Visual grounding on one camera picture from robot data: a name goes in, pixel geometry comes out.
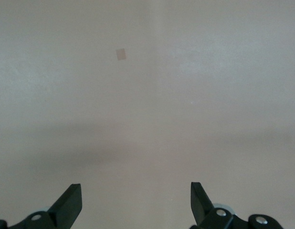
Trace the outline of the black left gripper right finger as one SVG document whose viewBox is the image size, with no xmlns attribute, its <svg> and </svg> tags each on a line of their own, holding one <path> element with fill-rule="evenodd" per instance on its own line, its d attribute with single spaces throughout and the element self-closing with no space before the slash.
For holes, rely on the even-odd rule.
<svg viewBox="0 0 295 229">
<path fill-rule="evenodd" d="M 190 205 L 198 229 L 231 229 L 231 212 L 214 207 L 200 182 L 191 183 Z"/>
</svg>

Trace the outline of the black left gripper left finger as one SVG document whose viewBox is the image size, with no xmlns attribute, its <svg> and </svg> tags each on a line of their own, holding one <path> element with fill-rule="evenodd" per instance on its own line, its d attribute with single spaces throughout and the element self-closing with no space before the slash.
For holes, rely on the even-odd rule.
<svg viewBox="0 0 295 229">
<path fill-rule="evenodd" d="M 80 184 L 71 184 L 47 211 L 37 211 L 9 229 L 71 229 L 82 210 Z"/>
</svg>

